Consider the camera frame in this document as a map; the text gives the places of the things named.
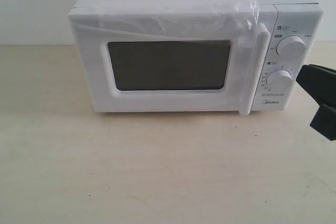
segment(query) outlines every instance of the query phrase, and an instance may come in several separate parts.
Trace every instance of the door handle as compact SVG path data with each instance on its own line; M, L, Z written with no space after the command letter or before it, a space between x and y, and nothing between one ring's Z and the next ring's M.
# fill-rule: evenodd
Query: door handle
M257 25L255 35L256 47L254 50L246 89L239 110L240 115L248 115L251 112L253 100L258 88L260 74L264 66L265 57L271 37L270 32L262 23Z

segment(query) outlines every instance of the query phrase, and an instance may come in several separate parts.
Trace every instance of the timer knob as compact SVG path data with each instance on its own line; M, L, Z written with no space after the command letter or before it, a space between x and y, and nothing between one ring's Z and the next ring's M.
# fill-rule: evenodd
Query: timer knob
M275 91L282 91L292 86L293 79L289 72L285 70L278 70L267 77L266 83Z
M289 36L277 46L277 53L284 59L298 59L306 52L306 46L299 36Z

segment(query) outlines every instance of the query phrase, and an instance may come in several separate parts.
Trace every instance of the control panel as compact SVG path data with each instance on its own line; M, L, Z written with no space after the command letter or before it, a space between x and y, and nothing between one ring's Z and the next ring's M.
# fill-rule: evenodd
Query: control panel
M281 110L287 106L323 14L318 4L275 7L278 18L252 110Z

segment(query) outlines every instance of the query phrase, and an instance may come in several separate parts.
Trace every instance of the white microwave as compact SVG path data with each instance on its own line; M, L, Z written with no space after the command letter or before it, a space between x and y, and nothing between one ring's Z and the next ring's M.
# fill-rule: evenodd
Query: white microwave
M283 110L323 16L314 0L79 0L97 112Z

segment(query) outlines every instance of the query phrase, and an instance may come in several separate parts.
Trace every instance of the midea logo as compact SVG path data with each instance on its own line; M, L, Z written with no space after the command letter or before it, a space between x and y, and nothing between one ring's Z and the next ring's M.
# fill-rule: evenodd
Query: midea logo
M279 104L278 101L268 101L268 100L263 100L262 103L263 104Z

